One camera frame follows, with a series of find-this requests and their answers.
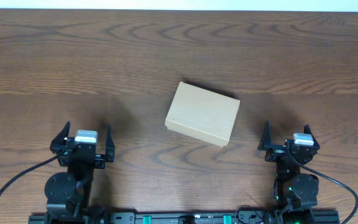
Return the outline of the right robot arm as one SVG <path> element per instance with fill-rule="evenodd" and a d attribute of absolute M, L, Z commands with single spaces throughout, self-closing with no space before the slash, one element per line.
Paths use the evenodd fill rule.
<path fill-rule="evenodd" d="M 276 163 L 273 196 L 278 208 L 263 215 L 264 223 L 314 223 L 311 208 L 318 204 L 319 180 L 313 174 L 300 171 L 320 149 L 308 125 L 302 133 L 284 144 L 274 144 L 270 123 L 266 122 L 257 147 L 265 151 L 265 161 Z"/>

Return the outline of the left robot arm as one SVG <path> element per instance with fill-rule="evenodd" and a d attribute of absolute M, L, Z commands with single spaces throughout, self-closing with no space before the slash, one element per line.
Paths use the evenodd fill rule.
<path fill-rule="evenodd" d="M 79 130 L 69 137 L 70 123 L 54 137 L 50 150 L 67 171 L 52 175 L 45 184 L 47 197 L 46 223 L 109 223 L 105 208 L 89 206 L 96 169 L 104 169 L 114 161 L 115 145 L 111 128 L 107 129 L 105 153 L 96 152 L 98 133 Z"/>

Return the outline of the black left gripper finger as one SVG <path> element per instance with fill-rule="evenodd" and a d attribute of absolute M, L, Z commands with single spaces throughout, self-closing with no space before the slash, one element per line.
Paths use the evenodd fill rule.
<path fill-rule="evenodd" d="M 70 122 L 67 121 L 63 129 L 54 137 L 50 144 L 50 150 L 54 154 L 59 154 L 65 150 L 67 137 L 70 131 Z"/>
<path fill-rule="evenodd" d="M 115 145 L 112 139 L 111 127 L 108 126 L 106 134 L 106 150 L 105 150 L 105 160 L 106 162 L 114 162 L 115 158 Z"/>

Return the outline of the cardboard box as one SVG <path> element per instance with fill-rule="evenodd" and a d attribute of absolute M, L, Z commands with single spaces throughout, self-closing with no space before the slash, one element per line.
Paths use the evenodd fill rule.
<path fill-rule="evenodd" d="M 240 100 L 180 82 L 165 126 L 171 131 L 219 147 L 227 146 Z"/>

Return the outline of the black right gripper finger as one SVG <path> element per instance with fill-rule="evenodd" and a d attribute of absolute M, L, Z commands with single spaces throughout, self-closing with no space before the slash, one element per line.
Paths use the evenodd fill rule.
<path fill-rule="evenodd" d="M 316 138 L 313 136 L 313 133 L 308 124 L 305 125 L 303 133 L 308 134 L 310 136 L 310 139 L 313 141 L 313 143 L 309 143 L 310 146 L 313 146 L 315 149 L 320 149 L 320 145 Z"/>
<path fill-rule="evenodd" d="M 270 130 L 270 123 L 269 121 L 266 121 L 262 138 L 259 142 L 257 149 L 259 151 L 268 151 L 271 147 L 272 147 L 272 134 Z"/>

